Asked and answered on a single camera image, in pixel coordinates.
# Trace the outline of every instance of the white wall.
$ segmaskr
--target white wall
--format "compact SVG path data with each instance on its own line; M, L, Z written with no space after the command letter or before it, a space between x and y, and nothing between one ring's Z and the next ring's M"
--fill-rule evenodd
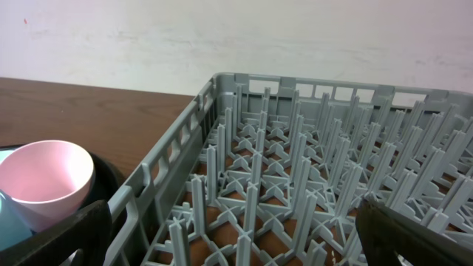
M473 92L472 10L471 0L0 0L0 76L194 95L230 71Z

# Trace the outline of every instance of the gray plastic dish rack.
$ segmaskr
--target gray plastic dish rack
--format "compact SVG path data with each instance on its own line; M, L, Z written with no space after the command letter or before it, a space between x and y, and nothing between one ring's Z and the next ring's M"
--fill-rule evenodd
M215 75L109 201L104 265L365 265L363 197L473 248L473 95Z

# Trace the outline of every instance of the pink cup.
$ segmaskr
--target pink cup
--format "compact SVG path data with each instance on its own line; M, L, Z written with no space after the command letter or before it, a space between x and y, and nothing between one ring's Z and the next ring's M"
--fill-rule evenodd
M24 223L40 232L77 211L93 174L85 149L44 140L22 146L0 164L0 189L11 196Z

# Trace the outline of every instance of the blue cup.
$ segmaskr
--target blue cup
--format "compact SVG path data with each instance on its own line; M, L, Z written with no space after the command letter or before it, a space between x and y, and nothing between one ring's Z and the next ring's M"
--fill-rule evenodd
M30 229L16 215L10 198L0 190L0 251L30 237Z

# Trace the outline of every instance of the wooden table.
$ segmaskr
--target wooden table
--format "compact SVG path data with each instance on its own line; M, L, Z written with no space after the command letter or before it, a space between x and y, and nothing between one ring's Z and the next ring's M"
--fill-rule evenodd
M67 140L128 177L192 98L0 78L0 146Z

